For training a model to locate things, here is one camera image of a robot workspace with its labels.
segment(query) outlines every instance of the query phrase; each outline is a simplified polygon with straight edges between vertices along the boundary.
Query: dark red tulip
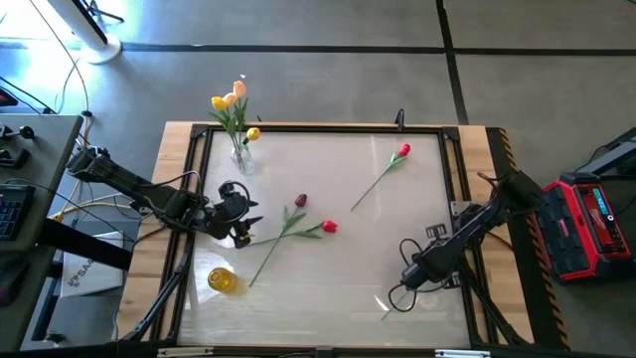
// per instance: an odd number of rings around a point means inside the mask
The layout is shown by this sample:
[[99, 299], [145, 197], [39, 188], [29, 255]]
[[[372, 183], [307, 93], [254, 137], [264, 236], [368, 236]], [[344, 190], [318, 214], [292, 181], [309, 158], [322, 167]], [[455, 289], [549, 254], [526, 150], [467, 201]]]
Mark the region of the dark red tulip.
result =
[[307, 194], [298, 195], [298, 198], [296, 198], [296, 201], [294, 202], [294, 204], [296, 204], [298, 208], [304, 207], [305, 204], [307, 204]]
[[407, 156], [409, 152], [410, 152], [410, 145], [405, 143], [399, 148], [399, 151], [397, 152], [397, 154], [399, 154], [399, 156]]
[[322, 223], [322, 230], [326, 231], [327, 233], [335, 233], [338, 231], [338, 224], [332, 222], [331, 220], [325, 220], [324, 223]]

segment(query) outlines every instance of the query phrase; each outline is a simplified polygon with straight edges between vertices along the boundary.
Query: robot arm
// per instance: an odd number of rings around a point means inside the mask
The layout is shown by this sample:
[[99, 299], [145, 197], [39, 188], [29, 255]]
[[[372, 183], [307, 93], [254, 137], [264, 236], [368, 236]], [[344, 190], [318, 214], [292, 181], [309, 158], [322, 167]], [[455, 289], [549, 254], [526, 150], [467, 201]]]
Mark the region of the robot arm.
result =
[[[241, 221], [250, 207], [257, 203], [249, 199], [249, 192], [239, 182], [226, 182], [219, 188], [221, 203], [208, 206], [210, 199], [187, 189], [153, 184], [122, 168], [110, 159], [108, 151], [93, 146], [81, 146], [67, 164], [69, 174], [88, 183], [106, 184], [131, 198], [130, 206], [137, 211], [148, 208], [169, 229], [201, 232], [216, 239], [230, 236], [237, 249], [250, 242], [249, 228], [262, 219]], [[235, 191], [243, 188], [245, 196]]]
[[401, 273], [400, 283], [407, 289], [417, 289], [428, 280], [447, 279], [467, 245], [480, 240], [512, 216], [530, 213], [542, 196], [541, 187], [524, 172], [514, 171], [505, 176], [493, 189], [486, 206], [469, 207], [460, 215], [460, 229], [455, 235], [449, 239], [436, 238], [423, 252], [412, 256], [412, 264]]

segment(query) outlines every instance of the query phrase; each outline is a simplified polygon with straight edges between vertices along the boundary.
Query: glass vase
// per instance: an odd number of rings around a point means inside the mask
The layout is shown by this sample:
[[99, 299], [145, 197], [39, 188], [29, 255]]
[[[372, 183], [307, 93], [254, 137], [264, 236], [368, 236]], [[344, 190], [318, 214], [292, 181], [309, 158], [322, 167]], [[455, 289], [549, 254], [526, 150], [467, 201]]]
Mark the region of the glass vase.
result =
[[254, 171], [255, 163], [246, 145], [239, 147], [233, 145], [231, 153], [232, 162], [237, 166], [242, 174], [251, 174]]

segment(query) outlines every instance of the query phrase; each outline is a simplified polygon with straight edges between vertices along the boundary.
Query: gray floor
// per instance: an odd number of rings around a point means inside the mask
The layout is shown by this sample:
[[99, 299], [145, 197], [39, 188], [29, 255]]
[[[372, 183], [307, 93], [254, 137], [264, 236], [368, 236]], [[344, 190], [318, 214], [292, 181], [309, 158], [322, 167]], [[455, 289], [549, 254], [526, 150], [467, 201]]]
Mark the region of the gray floor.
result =
[[[51, 37], [32, 9], [13, 3], [0, 0], [0, 18], [3, 5], [11, 7], [0, 23], [0, 40]], [[102, 26], [129, 43], [442, 44], [434, 0], [98, 3], [125, 17], [123, 24], [104, 20]], [[458, 47], [636, 48], [636, 5], [626, 0], [447, 0], [446, 9]], [[64, 23], [52, 22], [65, 39], [72, 38]], [[28, 44], [29, 50], [0, 50], [0, 75], [52, 105], [70, 61], [55, 43]], [[508, 129], [518, 163], [545, 185], [634, 126], [635, 60], [459, 56], [457, 64], [470, 123]], [[210, 96], [229, 91], [239, 75], [246, 75], [252, 119], [258, 114], [263, 120], [389, 122], [403, 107], [408, 123], [457, 122], [446, 63], [437, 55], [124, 52], [105, 66], [79, 62], [79, 69], [95, 114], [90, 141], [144, 176], [152, 173], [165, 121], [206, 120]], [[83, 106], [74, 75], [63, 112], [78, 113]], [[72, 184], [65, 179], [62, 193], [69, 194]], [[96, 196], [111, 192], [93, 189]], [[120, 219], [110, 210], [98, 213]], [[634, 355], [636, 316], [629, 307], [636, 283], [557, 291], [574, 349]], [[82, 304], [86, 312], [106, 309], [100, 298]], [[70, 315], [74, 306], [61, 304], [56, 316]], [[109, 330], [115, 306], [108, 306], [110, 314], [78, 319]], [[84, 331], [88, 323], [65, 329]], [[97, 339], [75, 337], [78, 345]]]

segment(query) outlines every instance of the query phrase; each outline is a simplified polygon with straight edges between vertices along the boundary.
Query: computer keyboard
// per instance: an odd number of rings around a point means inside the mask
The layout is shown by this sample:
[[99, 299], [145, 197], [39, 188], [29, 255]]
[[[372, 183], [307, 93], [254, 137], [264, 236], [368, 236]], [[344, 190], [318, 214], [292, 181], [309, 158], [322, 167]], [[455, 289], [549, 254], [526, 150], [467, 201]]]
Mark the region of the computer keyboard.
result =
[[28, 185], [0, 185], [0, 242], [16, 240], [34, 191]]

